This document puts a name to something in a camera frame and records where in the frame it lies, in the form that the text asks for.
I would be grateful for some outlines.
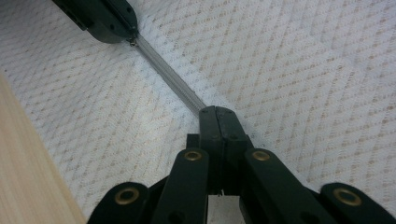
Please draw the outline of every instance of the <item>white surface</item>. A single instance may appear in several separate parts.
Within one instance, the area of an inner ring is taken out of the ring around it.
[[[307,186],[348,183],[396,215],[394,1],[133,6],[142,36],[207,105],[235,110],[256,147]],[[115,184],[167,175],[197,133],[141,55],[51,1],[1,3],[0,67],[86,216]],[[210,223],[241,222],[234,199],[211,202]]]

